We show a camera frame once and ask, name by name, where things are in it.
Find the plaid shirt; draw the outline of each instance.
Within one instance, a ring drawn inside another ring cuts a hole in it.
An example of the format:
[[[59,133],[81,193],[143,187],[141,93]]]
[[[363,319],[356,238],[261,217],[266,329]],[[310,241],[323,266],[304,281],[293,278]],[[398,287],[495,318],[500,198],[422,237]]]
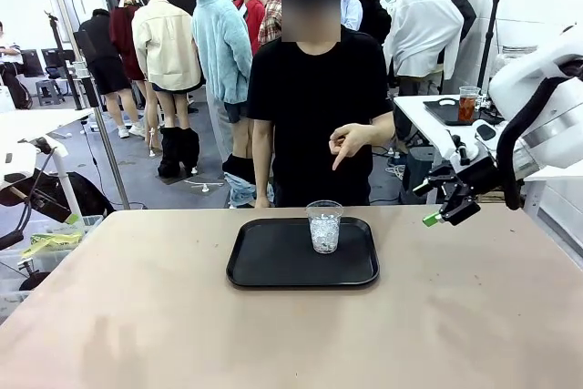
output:
[[[281,0],[267,0],[265,17],[259,29],[259,42],[265,43],[281,36]]]

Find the black boots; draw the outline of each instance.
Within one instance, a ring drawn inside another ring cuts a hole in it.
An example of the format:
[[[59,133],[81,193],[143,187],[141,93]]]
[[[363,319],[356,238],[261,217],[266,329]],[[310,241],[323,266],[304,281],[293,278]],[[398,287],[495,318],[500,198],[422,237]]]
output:
[[[180,128],[161,128],[162,161],[158,166],[158,174],[162,178],[176,178],[180,175]]]
[[[162,128],[162,161],[158,174],[162,178],[176,178],[180,175],[180,162],[187,176],[199,161],[199,135],[192,129]]]
[[[182,142],[180,143],[180,161],[184,165],[187,176],[192,175],[192,169],[199,162],[200,144],[199,135],[192,129],[182,129]]]
[[[250,184],[255,185],[255,169],[253,159],[242,159],[230,154],[227,161],[222,163],[222,171],[231,175],[245,179]]]

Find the plastic cup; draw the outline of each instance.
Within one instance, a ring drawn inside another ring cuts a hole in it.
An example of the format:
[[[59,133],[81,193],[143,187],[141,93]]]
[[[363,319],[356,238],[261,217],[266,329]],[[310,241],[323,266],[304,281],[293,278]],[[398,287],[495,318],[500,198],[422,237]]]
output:
[[[317,200],[306,207],[306,213],[314,250],[320,254],[336,251],[343,206],[333,200]]]
[[[474,120],[476,112],[477,97],[480,96],[478,87],[460,87],[459,88],[459,113],[458,120],[462,122],[471,122]]]

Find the black tray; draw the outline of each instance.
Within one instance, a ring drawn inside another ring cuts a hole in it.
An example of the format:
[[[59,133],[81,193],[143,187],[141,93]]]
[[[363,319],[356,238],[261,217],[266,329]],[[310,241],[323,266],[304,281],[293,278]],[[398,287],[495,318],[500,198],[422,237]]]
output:
[[[239,287],[328,288],[364,286],[379,274],[371,228],[342,218],[338,249],[313,249],[305,219],[259,219],[243,225],[227,265],[229,280]]]
[[[441,102],[452,102],[451,104],[441,105]],[[476,119],[470,121],[458,120],[458,113],[459,113],[459,101],[444,97],[443,99],[439,100],[428,100],[424,102],[425,107],[427,110],[432,113],[437,119],[439,119],[442,123],[447,125],[448,127],[465,127],[472,125],[476,120],[484,120],[485,122],[489,123],[490,125],[497,125],[503,119],[496,118],[494,116],[489,115],[484,111],[478,111],[475,113]]]

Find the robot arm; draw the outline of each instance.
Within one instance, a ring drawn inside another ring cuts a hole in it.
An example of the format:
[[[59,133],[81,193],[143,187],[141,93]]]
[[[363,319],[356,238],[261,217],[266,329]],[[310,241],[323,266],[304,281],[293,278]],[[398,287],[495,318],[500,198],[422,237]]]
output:
[[[517,181],[547,165],[567,168],[583,159],[583,28],[574,26],[551,45],[503,68],[489,94],[508,124],[500,136],[474,124],[475,145],[452,138],[449,163],[430,170],[414,190],[438,188],[441,209],[424,219],[457,225],[480,211],[476,196],[502,187],[506,205],[520,208]]]

